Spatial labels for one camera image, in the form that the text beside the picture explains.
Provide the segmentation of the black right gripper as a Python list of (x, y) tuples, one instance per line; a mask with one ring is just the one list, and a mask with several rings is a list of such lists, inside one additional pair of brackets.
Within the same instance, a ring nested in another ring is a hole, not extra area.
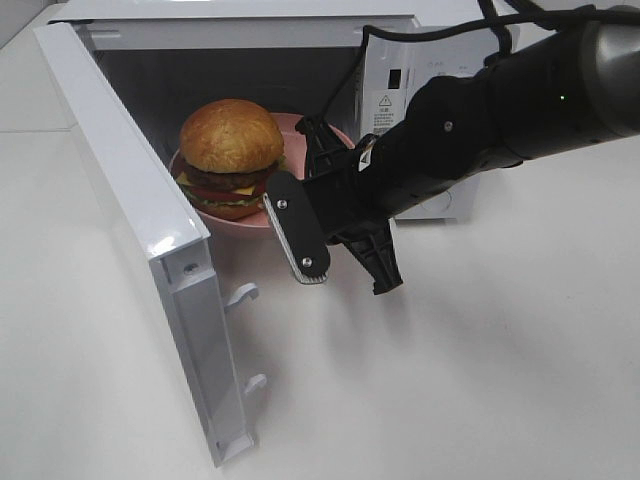
[(403, 284), (389, 218), (425, 200), (425, 139), (367, 135), (356, 146), (322, 116), (295, 125), (305, 136), (304, 188), (329, 243), (341, 242), (373, 279), (373, 294)]

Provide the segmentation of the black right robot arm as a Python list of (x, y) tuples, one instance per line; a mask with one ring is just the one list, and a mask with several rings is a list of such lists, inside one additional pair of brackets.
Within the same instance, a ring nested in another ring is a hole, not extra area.
[(354, 148), (341, 146), (323, 114), (302, 119), (306, 177), (299, 190), (303, 239), (290, 263), (302, 283), (320, 283), (328, 249), (345, 246), (376, 293), (402, 282), (390, 219), (485, 171), (639, 132), (639, 11), (631, 6), (545, 10), (517, 1), (510, 15), (483, 2), (483, 18), (403, 42), (489, 29), (498, 52), (468, 78), (436, 76), (405, 117)]

